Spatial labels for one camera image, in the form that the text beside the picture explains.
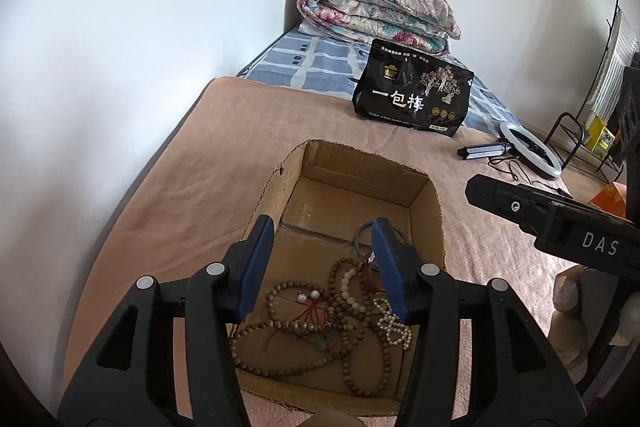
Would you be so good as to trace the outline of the right hand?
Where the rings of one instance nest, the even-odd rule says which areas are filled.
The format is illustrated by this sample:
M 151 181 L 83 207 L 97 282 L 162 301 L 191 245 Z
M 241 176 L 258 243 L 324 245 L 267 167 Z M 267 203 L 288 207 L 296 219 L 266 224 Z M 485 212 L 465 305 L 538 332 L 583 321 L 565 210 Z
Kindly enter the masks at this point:
M 574 265 L 554 280 L 548 339 L 573 383 L 597 363 L 597 339 L 627 348 L 639 340 L 639 287 Z

